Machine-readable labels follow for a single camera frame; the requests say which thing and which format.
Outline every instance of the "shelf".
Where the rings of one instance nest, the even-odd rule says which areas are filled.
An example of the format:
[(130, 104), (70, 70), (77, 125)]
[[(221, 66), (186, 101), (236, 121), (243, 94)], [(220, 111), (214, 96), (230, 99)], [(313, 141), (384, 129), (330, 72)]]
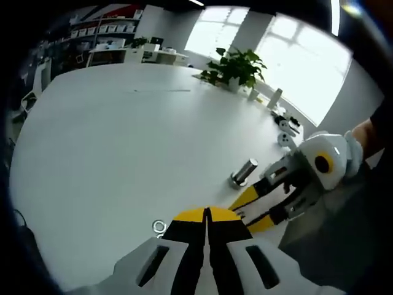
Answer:
[[(108, 20), (114, 20), (114, 21), (125, 20), (125, 21), (134, 21), (135, 22), (135, 21), (139, 21), (140, 18), (126, 18), (125, 17), (125, 18), (103, 18), (102, 19), (102, 21), (108, 21)], [(83, 25), (84, 23), (94, 23), (94, 22), (99, 22), (99, 19), (98, 20), (84, 20), (82, 22), (75, 23), (71, 26)]]
[[(135, 35), (135, 33), (129, 33), (129, 32), (106, 32), (106, 33), (98, 33), (97, 36), (102, 36), (102, 35)], [(84, 36), (77, 36), (75, 38), (69, 38), (67, 40), (62, 41), (61, 43), (68, 42), (71, 40), (76, 40), (76, 39), (82, 39), (82, 38), (88, 38), (88, 37), (94, 37), (94, 35), (84, 35)]]

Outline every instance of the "cable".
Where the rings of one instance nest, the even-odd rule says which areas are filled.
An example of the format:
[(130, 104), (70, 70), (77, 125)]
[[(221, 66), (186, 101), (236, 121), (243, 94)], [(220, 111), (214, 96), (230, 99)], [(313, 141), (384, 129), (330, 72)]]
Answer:
[(18, 213), (18, 214), (22, 217), (23, 222), (25, 223), (24, 226), (27, 226), (26, 219), (25, 219), (25, 217), (23, 216), (23, 214), (20, 213), (20, 211), (19, 211), (18, 209), (14, 209), (14, 211), (15, 211), (16, 213)]

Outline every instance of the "white table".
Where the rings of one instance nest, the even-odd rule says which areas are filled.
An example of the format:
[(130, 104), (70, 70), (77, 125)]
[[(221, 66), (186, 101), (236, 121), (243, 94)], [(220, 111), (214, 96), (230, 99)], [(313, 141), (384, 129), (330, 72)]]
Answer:
[(33, 107), (10, 192), (64, 290), (109, 276), (153, 236), (155, 219), (229, 206), (240, 192), (227, 178), (248, 158), (259, 161), (253, 183), (283, 156), (267, 109), (196, 73), (149, 64), (80, 69), (56, 77)]

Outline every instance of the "black sleeve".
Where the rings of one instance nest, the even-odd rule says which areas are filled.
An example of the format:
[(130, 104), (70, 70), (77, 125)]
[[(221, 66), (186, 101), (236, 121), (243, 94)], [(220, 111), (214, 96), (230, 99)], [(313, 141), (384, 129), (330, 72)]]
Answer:
[(382, 140), (384, 140), (391, 131), (390, 126), (392, 121), (390, 116), (392, 111), (392, 100), (385, 98), (370, 118), (377, 136)]

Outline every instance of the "potted plant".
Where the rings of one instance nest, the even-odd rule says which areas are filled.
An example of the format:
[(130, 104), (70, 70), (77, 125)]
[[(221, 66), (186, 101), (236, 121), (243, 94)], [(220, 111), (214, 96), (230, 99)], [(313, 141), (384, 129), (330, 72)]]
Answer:
[(140, 38), (135, 38), (131, 41), (131, 48), (141, 48), (143, 45), (148, 43), (148, 38), (146, 37), (140, 37)]
[(216, 52), (221, 56), (220, 62), (210, 61), (208, 66), (210, 70), (203, 71), (201, 78), (213, 85), (225, 84), (232, 91), (237, 93), (240, 86), (253, 88), (256, 84), (255, 75), (258, 75), (264, 81), (261, 68), (267, 67), (262, 60), (251, 49), (241, 52), (227, 52), (225, 49), (217, 48)]

